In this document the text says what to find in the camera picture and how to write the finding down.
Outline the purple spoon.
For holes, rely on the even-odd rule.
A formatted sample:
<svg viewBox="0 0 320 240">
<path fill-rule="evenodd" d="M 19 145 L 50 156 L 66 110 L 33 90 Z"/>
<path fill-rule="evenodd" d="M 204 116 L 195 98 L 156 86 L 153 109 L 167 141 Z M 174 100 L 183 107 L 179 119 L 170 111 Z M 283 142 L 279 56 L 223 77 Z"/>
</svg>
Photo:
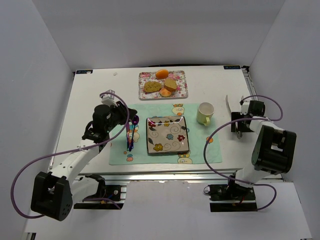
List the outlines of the purple spoon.
<svg viewBox="0 0 320 240">
<path fill-rule="evenodd" d="M 126 145 L 129 152 L 133 150 L 134 143 L 136 143 L 140 138 L 140 135 L 138 134 L 139 120 L 139 116 L 135 115 L 133 119 L 131 119 L 130 122 L 126 124 Z"/>
</svg>

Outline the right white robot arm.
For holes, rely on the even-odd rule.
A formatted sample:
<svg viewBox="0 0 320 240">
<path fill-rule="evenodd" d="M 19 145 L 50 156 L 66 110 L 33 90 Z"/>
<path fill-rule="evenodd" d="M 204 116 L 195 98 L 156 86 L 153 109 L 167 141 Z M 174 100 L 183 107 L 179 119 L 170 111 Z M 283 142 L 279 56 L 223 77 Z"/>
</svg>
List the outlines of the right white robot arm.
<svg viewBox="0 0 320 240">
<path fill-rule="evenodd" d="M 277 127 L 265 117 L 266 106 L 258 100 L 242 100 L 240 111 L 232 112 L 229 101 L 226 99 L 226 108 L 231 120 L 240 120 L 231 124 L 231 132 L 240 139 L 243 133 L 256 133 L 251 162 L 244 168 L 237 170 L 230 177 L 225 188 L 231 198 L 243 197 L 252 188 L 252 185 L 261 179 L 287 173 L 292 167 L 296 139 L 295 132 Z"/>
</svg>

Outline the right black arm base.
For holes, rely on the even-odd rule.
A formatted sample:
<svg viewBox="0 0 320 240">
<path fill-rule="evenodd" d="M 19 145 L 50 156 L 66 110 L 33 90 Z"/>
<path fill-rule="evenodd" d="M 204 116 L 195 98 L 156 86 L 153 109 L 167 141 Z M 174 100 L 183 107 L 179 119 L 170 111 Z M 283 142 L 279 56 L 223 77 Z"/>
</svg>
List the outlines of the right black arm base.
<svg viewBox="0 0 320 240">
<path fill-rule="evenodd" d="M 203 193 L 209 196 L 212 213 L 256 212 L 258 210 L 253 188 L 210 184 L 203 189 Z"/>
</svg>

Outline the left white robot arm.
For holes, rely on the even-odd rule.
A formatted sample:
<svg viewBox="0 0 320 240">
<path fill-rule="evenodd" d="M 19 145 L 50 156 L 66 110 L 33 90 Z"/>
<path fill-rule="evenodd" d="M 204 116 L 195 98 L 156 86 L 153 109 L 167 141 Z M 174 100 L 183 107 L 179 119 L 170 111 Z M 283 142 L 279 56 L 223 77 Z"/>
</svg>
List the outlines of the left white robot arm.
<svg viewBox="0 0 320 240">
<path fill-rule="evenodd" d="M 77 176 L 107 145 L 110 132 L 118 125 L 137 115 L 137 110 L 126 108 L 120 101 L 94 108 L 92 121 L 85 127 L 77 151 L 70 153 L 59 165 L 34 179 L 31 210 L 52 219 L 63 221 L 72 207 L 80 201 L 101 201 L 106 195 L 105 179 L 88 174 L 79 180 Z"/>
</svg>

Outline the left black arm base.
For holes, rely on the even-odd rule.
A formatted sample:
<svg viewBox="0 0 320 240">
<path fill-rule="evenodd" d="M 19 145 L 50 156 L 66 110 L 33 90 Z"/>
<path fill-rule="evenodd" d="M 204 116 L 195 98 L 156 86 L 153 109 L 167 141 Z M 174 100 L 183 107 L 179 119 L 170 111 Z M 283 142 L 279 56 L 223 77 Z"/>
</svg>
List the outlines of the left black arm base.
<svg viewBox="0 0 320 240">
<path fill-rule="evenodd" d="M 124 184 L 112 183 L 97 174 L 76 178 L 70 189 L 75 210 L 121 210 L 127 192 Z"/>
</svg>

